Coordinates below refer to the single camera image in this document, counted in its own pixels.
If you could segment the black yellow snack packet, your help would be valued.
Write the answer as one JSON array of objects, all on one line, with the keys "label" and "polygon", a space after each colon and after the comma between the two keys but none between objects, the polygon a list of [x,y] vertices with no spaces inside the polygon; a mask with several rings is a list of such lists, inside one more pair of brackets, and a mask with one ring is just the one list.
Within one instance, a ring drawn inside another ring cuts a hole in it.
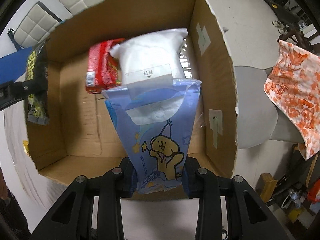
[{"label": "black yellow snack packet", "polygon": [[38,43],[28,56],[25,80],[28,83],[28,121],[47,125],[49,114],[46,42]]}]

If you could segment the blue cartoon dog packet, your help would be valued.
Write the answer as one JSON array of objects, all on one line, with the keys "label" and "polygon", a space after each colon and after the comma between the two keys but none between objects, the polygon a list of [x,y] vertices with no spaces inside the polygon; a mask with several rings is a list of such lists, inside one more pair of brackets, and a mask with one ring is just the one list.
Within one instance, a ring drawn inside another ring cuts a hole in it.
[{"label": "blue cartoon dog packet", "polygon": [[140,81],[103,90],[110,118],[137,172],[137,191],[168,191],[182,182],[201,81]]}]

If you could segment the red floral snack packet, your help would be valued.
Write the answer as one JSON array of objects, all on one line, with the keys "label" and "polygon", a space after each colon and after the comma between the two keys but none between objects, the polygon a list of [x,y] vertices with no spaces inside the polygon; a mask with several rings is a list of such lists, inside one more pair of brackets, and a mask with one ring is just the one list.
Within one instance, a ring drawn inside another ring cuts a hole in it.
[{"label": "red floral snack packet", "polygon": [[117,59],[111,56],[110,50],[125,41],[124,38],[97,43],[89,49],[86,72],[86,91],[89,94],[99,94],[103,90],[117,87],[121,84],[118,78]]}]

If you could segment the white frosted zip bag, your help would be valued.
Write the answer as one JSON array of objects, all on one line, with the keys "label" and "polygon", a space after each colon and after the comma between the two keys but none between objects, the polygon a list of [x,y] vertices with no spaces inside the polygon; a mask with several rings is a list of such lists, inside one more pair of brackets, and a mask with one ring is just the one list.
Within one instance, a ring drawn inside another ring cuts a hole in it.
[{"label": "white frosted zip bag", "polygon": [[115,45],[110,55],[119,61],[121,84],[127,85],[160,76],[185,78],[180,50],[188,31],[167,29],[140,35]]}]

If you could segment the blue cushion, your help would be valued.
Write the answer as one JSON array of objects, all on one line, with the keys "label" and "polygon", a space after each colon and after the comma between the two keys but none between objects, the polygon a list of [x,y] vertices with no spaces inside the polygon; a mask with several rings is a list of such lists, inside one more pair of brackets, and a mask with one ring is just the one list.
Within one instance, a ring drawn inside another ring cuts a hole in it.
[{"label": "blue cushion", "polygon": [[0,84],[16,81],[25,73],[32,47],[21,49],[0,59]]}]

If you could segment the white quilted chair left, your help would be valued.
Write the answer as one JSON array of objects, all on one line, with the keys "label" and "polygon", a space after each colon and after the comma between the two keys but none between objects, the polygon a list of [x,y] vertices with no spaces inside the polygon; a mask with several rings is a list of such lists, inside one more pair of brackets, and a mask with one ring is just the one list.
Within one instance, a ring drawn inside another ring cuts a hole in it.
[{"label": "white quilted chair left", "polygon": [[28,11],[17,29],[8,29],[7,35],[16,50],[21,50],[45,40],[61,22],[63,20],[38,1]]}]

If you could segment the grey round chair seat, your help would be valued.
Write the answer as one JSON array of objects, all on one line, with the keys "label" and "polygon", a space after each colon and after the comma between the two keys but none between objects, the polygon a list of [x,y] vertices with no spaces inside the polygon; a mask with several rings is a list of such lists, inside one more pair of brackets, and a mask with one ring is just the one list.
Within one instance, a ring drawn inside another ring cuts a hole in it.
[{"label": "grey round chair seat", "polygon": [[272,68],[235,67],[239,149],[252,148],[268,140],[304,142],[299,130],[264,92],[271,71]]}]

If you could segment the red plastic bag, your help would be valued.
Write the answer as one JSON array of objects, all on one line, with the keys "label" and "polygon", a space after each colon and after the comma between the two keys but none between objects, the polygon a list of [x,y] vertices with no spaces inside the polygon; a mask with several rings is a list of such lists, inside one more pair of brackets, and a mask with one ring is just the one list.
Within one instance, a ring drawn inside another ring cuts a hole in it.
[{"label": "red plastic bag", "polygon": [[319,185],[314,185],[309,191],[307,198],[310,202],[316,203],[320,200],[320,187]]}]

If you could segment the orange white patterned cloth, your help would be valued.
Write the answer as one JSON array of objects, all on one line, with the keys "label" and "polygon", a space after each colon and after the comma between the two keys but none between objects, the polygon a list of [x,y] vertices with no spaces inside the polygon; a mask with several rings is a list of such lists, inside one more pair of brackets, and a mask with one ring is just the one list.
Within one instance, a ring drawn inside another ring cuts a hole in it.
[{"label": "orange white patterned cloth", "polygon": [[264,84],[268,98],[299,130],[305,160],[319,152],[319,56],[283,40]]}]

